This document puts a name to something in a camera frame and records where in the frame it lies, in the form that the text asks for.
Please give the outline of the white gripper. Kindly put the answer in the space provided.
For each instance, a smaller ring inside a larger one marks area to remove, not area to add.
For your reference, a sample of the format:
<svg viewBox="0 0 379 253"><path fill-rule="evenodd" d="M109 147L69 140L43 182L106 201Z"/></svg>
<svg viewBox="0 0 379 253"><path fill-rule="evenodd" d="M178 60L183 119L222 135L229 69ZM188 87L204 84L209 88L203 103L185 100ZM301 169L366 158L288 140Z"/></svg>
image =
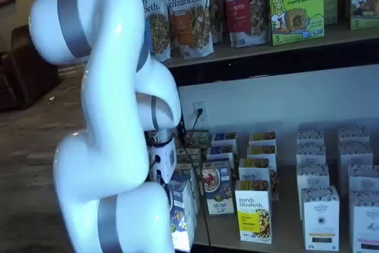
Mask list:
<svg viewBox="0 0 379 253"><path fill-rule="evenodd" d="M171 139L159 146L153 145L149 152L152 164L149 172L150 180L159 183L166 189L177 163L175 141Z"/></svg>

